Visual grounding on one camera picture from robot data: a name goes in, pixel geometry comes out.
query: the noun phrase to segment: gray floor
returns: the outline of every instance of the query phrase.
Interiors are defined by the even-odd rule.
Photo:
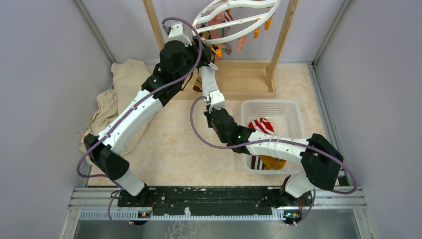
[[[151,221],[120,229],[109,221],[80,221],[75,239],[358,239],[351,210],[313,210],[297,228],[277,221]]]

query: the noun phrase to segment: robotic arm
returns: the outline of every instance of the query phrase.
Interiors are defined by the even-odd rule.
[[[129,168],[129,162],[122,158],[120,154],[133,134],[181,90],[183,81],[156,92],[141,104],[137,105],[136,103],[159,87],[187,74],[194,66],[199,54],[199,41],[194,37],[193,45],[189,38],[183,34],[180,22],[171,26],[169,38],[170,41],[160,51],[160,63],[155,66],[153,74],[142,85],[142,89],[133,102],[108,128],[100,132],[98,137],[87,135],[84,138],[86,148],[91,148],[98,144],[98,138],[106,137],[89,154],[90,160],[107,177],[133,196],[140,195],[148,187],[132,172]],[[214,129],[220,141],[228,146],[234,146],[257,140],[272,140],[259,144],[251,143],[232,150],[236,153],[267,155],[300,163],[304,171],[290,177],[282,187],[293,197],[297,198],[315,187],[332,190],[340,171],[338,164],[304,147],[280,143],[277,140],[311,145],[343,161],[341,154],[323,136],[318,134],[312,135],[310,139],[286,139],[266,135],[238,125],[224,108],[225,99],[215,80],[217,67],[211,62],[211,49],[205,45],[202,49],[197,68],[200,69],[203,95],[206,97],[207,103],[204,115],[207,117],[208,127]],[[114,131],[108,134],[111,128],[114,128]]]

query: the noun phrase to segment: white panel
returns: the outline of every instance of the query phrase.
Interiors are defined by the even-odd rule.
[[[420,0],[355,1],[318,66],[382,239],[422,235],[421,12]]]
[[[0,7],[0,238],[57,238],[110,64],[70,0]]]
[[[195,16],[211,0],[154,0],[159,22],[166,17],[180,17],[193,22]],[[84,0],[118,62],[127,58],[141,60],[158,59],[158,46],[141,0]],[[280,61],[314,60],[343,0],[299,0]],[[268,31],[261,27],[260,36],[252,33],[241,53],[235,50],[225,59],[270,60],[283,22],[288,0],[282,3],[273,17]],[[250,16],[248,8],[234,9],[234,18]]]

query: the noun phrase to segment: laundry basket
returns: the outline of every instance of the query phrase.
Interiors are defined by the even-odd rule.
[[[247,100],[242,103],[242,125],[265,117],[274,128],[274,135],[286,138],[304,138],[302,117],[299,105],[286,100]],[[264,170],[259,157],[243,155],[246,170],[261,174],[295,174],[302,170],[302,166],[286,162],[280,170]]]

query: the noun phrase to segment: red and white striped cloth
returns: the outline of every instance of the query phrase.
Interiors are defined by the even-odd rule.
[[[273,135],[274,134],[274,128],[271,125],[271,123],[264,117],[259,118],[257,120],[252,121],[248,125],[249,128],[254,128],[258,131],[261,131],[263,133]]]

